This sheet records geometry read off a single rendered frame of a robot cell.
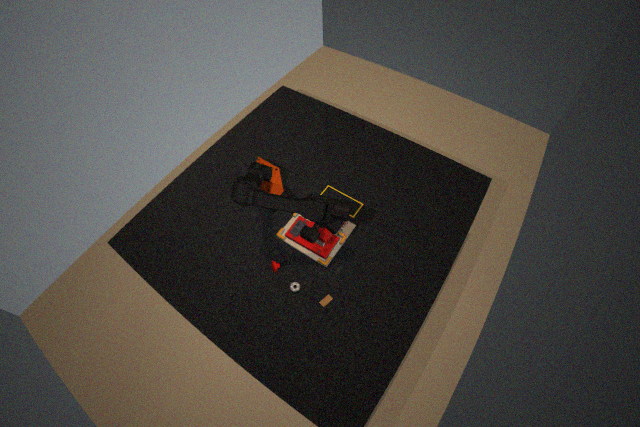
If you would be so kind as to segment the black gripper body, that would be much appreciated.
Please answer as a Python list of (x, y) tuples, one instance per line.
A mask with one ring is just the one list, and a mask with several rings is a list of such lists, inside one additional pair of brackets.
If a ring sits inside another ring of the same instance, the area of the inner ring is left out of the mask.
[(322, 222), (314, 222), (314, 223), (315, 224), (311, 228), (305, 225), (303, 229), (300, 231), (300, 237), (310, 242), (311, 244), (314, 244), (318, 239), (319, 237), (318, 230), (321, 227)]

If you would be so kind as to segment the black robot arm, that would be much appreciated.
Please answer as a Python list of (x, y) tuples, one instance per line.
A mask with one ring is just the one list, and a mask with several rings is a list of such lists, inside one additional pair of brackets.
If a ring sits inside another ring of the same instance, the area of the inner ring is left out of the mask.
[[(257, 208), (271, 208), (300, 214), (312, 222), (322, 222), (321, 228), (326, 228), (335, 235), (348, 221), (352, 205), (330, 199), (323, 195), (309, 194), (308, 197), (297, 199), (261, 190), (262, 180), (270, 182), (272, 167), (251, 162), (248, 174), (234, 178), (230, 199), (240, 206), (254, 206)], [(247, 203), (250, 190), (254, 192), (252, 203)]]

